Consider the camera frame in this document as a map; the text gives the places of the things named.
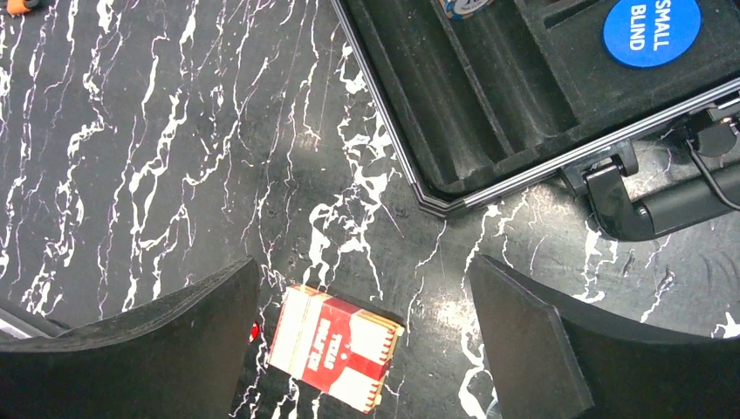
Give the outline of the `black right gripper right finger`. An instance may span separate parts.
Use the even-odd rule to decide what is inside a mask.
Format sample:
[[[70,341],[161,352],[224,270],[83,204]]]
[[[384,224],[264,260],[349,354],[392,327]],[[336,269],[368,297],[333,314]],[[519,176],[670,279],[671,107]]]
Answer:
[[[739,341],[651,326],[489,256],[469,267],[505,418],[736,418]]]

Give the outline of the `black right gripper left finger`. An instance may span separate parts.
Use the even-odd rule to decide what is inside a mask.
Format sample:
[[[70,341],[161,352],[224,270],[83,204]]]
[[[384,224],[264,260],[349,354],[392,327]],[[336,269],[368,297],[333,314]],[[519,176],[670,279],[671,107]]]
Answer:
[[[1,345],[4,418],[224,418],[260,274],[242,258],[134,309]]]

